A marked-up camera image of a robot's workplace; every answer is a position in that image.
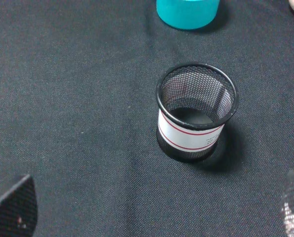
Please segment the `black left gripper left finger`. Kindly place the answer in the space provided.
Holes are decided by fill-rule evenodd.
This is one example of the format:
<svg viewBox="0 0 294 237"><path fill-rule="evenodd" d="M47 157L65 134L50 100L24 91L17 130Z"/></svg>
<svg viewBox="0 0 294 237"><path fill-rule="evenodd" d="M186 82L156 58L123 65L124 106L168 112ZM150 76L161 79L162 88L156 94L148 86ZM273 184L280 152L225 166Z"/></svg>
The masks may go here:
<svg viewBox="0 0 294 237"><path fill-rule="evenodd" d="M0 237L32 237L38 223L38 202L31 175L0 183Z"/></svg>

